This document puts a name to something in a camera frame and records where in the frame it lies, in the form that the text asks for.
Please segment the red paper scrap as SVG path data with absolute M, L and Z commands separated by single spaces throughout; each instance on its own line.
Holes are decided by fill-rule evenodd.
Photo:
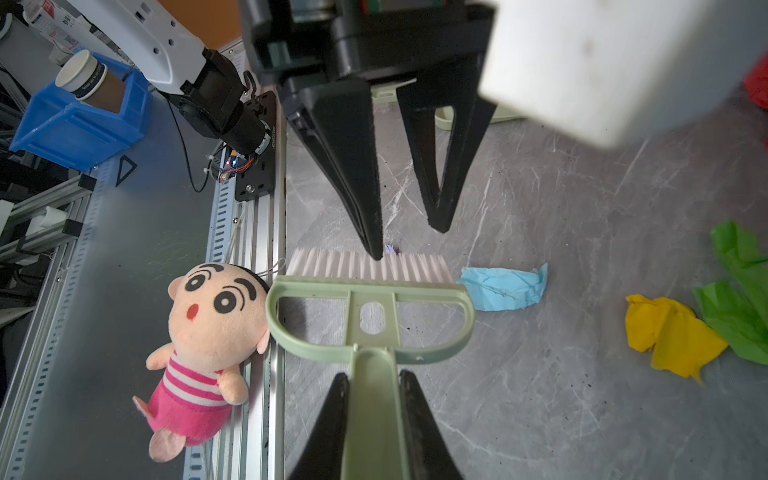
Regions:
M 768 57 L 764 55 L 752 68 L 743 81 L 743 86 L 750 101 L 767 112 L 767 77 Z

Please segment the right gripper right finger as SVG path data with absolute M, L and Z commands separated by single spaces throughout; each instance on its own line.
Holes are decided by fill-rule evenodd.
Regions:
M 462 479 L 416 375 L 399 374 L 402 418 L 412 479 Z

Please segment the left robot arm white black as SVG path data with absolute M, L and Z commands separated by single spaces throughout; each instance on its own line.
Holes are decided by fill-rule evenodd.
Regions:
M 236 67 L 157 1 L 79 1 L 202 135 L 245 155 L 266 129 Z M 375 85 L 393 83 L 429 225 L 446 232 L 495 111 L 478 84 L 494 10 L 463 1 L 242 1 L 240 32 L 262 86 L 339 195 L 365 251 L 383 255 Z

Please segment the green hand brush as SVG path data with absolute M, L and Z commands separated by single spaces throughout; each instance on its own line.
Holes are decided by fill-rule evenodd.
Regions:
M 330 299 L 346 303 L 341 345 L 311 343 L 280 321 L 284 299 Z M 353 251 L 298 248 L 267 295 L 269 330 L 277 344 L 300 358 L 343 364 L 350 382 L 340 479 L 412 479 L 407 458 L 399 374 L 459 353 L 475 325 L 467 289 L 454 281 L 440 255 L 385 255 L 380 260 Z M 406 347 L 399 332 L 400 303 L 453 305 L 462 309 L 458 334 L 436 346 Z

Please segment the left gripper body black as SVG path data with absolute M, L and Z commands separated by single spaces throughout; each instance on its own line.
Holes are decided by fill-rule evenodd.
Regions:
M 435 102 L 472 99 L 495 16 L 467 1 L 241 1 L 238 8 L 256 76 L 283 102 L 350 79 L 406 81 Z

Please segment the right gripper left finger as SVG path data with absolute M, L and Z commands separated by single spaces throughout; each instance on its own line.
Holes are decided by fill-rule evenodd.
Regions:
M 289 479 L 341 478 L 350 382 L 334 376 L 307 444 Z

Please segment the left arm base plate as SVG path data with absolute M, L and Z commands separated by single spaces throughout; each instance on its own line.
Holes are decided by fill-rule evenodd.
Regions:
M 234 187 L 238 202 L 272 194 L 276 184 L 277 98 L 266 91 L 245 104 L 245 113 L 257 119 L 256 148 L 242 153 L 223 144 L 215 151 L 209 176 Z

